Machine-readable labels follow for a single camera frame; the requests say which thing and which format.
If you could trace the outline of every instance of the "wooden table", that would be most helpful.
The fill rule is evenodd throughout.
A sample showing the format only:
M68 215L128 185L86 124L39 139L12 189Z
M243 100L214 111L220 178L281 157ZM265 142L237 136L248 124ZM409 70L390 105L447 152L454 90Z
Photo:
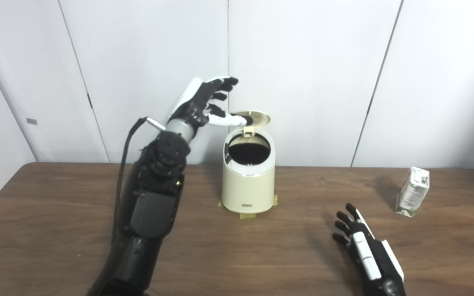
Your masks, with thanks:
M32 163L0 191L0 296L84 295L107 256L116 164ZM405 271L408 296L474 296L474 170L432 170L415 218L393 213L405 169L279 167L279 205L218 207L221 168L189 166L151 296L361 296L331 238L351 202Z

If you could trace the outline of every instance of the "masking tape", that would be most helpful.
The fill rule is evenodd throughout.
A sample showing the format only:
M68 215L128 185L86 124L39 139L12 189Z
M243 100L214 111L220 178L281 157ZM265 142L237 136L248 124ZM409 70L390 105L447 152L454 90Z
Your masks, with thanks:
M255 218L256 215L255 214L239 214L239 219L251 219L251 218Z

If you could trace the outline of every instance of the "robotic finger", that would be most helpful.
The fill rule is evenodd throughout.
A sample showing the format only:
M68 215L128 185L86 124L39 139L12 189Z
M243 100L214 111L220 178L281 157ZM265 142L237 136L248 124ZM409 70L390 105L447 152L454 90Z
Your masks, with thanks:
M335 226L344 233L333 234L333 240L345 246L361 272L365 296L406 296L403 271L386 240L377 240L363 216L352 204L337 212Z

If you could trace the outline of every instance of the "trash can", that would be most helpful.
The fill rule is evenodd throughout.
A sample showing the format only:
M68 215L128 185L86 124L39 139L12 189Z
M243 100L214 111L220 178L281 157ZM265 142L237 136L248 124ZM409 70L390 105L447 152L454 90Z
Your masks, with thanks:
M236 213L262 213L274 204L275 146L259 129L270 117L256 111L237 114L252 117L253 124L231 131L224 141L222 204Z

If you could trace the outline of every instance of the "trash can lid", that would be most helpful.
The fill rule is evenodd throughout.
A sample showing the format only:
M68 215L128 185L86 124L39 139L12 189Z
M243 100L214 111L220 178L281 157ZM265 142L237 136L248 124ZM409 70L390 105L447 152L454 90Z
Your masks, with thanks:
M241 111L233 114L238 116L250 116L253 123L249 126L264 126L270 122L270 117L266 113L260 111Z

